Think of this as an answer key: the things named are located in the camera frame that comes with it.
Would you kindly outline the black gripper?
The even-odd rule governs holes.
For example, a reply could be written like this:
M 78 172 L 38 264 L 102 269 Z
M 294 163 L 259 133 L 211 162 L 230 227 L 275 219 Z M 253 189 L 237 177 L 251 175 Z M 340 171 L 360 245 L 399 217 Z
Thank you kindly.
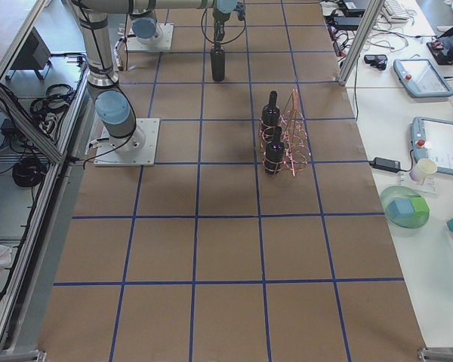
M 221 43 L 225 36 L 224 24 L 232 12 L 237 13 L 239 21 L 245 19 L 245 2 L 237 0 L 216 0 L 213 5 L 214 43 Z

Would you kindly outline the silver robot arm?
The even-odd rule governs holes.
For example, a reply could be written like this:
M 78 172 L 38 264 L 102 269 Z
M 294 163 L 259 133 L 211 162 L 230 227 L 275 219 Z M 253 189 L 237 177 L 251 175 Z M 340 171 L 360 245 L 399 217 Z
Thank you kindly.
M 128 152 L 142 145 L 137 121 L 128 98 L 119 86 L 112 62 L 108 31 L 109 14 L 130 14 L 133 1 L 71 1 L 85 44 L 88 90 L 114 150 Z
M 160 36 L 160 25 L 177 20 L 179 24 L 196 23 L 212 44 L 226 44 L 226 24 L 232 15 L 245 19 L 243 1 L 135 1 L 129 11 L 131 32 L 142 41 Z

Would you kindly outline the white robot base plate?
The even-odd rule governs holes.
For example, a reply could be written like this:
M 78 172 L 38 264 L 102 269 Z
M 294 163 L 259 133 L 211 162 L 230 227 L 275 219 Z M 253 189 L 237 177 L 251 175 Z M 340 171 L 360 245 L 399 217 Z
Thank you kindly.
M 94 165 L 98 167 L 153 166 L 159 128 L 159 118 L 138 118 L 132 137 L 120 140 L 111 138 L 108 130 L 103 126 L 101 137 L 106 137 L 106 141 L 97 147 L 98 156 L 94 159 Z
M 134 23 L 128 34 L 130 53 L 159 53 L 171 50 L 174 25 L 172 23 Z

